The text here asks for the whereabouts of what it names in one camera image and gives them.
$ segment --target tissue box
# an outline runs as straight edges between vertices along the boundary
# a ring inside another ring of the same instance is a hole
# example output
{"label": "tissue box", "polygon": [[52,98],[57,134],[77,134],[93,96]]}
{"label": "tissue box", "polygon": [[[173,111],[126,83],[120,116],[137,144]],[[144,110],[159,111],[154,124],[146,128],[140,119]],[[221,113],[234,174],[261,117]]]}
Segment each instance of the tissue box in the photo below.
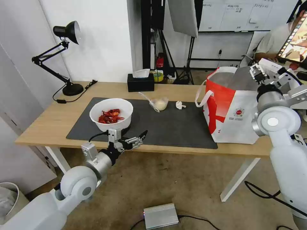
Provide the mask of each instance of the tissue box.
{"label": "tissue box", "polygon": [[132,73],[128,74],[128,92],[154,91],[154,75],[149,74],[147,78],[134,78]]}

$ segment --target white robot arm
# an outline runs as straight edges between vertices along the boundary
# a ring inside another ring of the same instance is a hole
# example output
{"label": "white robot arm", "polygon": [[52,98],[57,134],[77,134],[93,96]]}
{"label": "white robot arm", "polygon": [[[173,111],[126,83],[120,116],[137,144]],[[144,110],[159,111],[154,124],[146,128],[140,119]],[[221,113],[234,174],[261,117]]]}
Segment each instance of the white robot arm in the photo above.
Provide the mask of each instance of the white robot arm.
{"label": "white robot arm", "polygon": [[[284,201],[307,213],[307,147],[303,140],[290,137],[301,125],[299,115],[290,106],[306,100],[307,86],[299,82],[291,69],[285,71],[265,59],[253,65],[250,73],[261,84],[253,128],[259,136],[268,135],[272,141],[270,159]],[[287,82],[291,90],[285,96],[279,89]],[[307,229],[307,216],[295,210],[292,214],[297,227]]]}
{"label": "white robot arm", "polygon": [[87,142],[81,146],[86,158],[86,166],[76,166],[68,170],[61,183],[48,193],[32,200],[1,230],[60,230],[67,216],[84,200],[89,199],[95,189],[106,180],[107,170],[125,150],[139,147],[147,131],[139,137],[121,138],[121,131],[109,129],[109,146],[97,152],[94,144]]}

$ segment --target white basket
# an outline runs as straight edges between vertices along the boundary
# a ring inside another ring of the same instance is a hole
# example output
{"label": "white basket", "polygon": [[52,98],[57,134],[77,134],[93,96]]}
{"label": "white basket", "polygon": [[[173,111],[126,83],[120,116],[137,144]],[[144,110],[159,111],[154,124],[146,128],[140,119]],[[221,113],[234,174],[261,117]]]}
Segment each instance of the white basket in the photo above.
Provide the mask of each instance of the white basket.
{"label": "white basket", "polygon": [[[102,115],[102,111],[107,112],[110,109],[120,109],[121,113],[119,116],[125,119],[119,120],[114,124],[99,123],[98,119]],[[129,101],[121,98],[110,98],[95,104],[90,110],[90,118],[102,132],[105,132],[110,128],[122,130],[130,125],[132,112],[133,106]]]}
{"label": "white basket", "polygon": [[28,203],[28,199],[25,197],[25,195],[19,190],[18,186],[11,182],[3,182],[0,183],[0,187],[7,188],[11,191],[14,191],[17,193],[17,198],[14,206],[9,211],[9,213],[5,216],[4,222],[0,223],[0,225],[5,224],[9,219],[11,219],[13,216],[15,216],[21,209],[23,209]]}

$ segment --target white table leg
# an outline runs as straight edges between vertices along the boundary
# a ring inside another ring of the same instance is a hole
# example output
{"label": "white table leg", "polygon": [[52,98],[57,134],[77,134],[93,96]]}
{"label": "white table leg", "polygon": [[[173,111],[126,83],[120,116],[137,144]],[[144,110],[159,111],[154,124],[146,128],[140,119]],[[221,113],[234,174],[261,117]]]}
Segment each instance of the white table leg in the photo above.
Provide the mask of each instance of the white table leg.
{"label": "white table leg", "polygon": [[240,169],[236,172],[224,191],[220,194],[222,202],[225,202],[230,197],[230,195],[236,190],[239,184],[244,180],[244,178],[249,174],[259,160],[260,158],[258,157],[249,158],[244,161]]}
{"label": "white table leg", "polygon": [[70,169],[70,166],[64,158],[63,154],[61,153],[60,149],[48,146],[46,146],[46,149],[48,150],[54,161],[58,164],[62,172],[66,173]]}

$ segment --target wooden table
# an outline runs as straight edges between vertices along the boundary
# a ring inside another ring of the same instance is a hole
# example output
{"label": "wooden table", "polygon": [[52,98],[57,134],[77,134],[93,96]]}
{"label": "wooden table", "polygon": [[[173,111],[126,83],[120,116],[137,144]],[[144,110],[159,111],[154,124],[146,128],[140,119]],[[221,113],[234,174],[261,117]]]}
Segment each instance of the wooden table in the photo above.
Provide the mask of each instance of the wooden table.
{"label": "wooden table", "polygon": [[[86,86],[88,82],[77,82]],[[156,84],[154,92],[146,92],[150,98],[166,96],[170,101],[194,102],[199,86],[194,85],[167,85]],[[78,96],[60,99],[72,100]],[[98,82],[82,95],[77,101],[67,104],[53,102],[33,124],[16,140],[17,144],[45,146],[60,169],[65,173],[70,169],[69,164],[60,152],[60,147],[81,148],[82,140],[66,139],[67,134],[74,126],[93,97],[143,99],[137,92],[129,93],[126,83]],[[98,149],[106,148],[106,142],[95,142]],[[261,137],[253,145],[218,143],[218,149],[183,148],[173,146],[142,145],[133,151],[159,152],[192,155],[231,155],[247,157],[241,168],[221,193],[221,200],[226,201],[247,174],[253,169],[261,157],[268,157],[272,148],[268,137]]]}

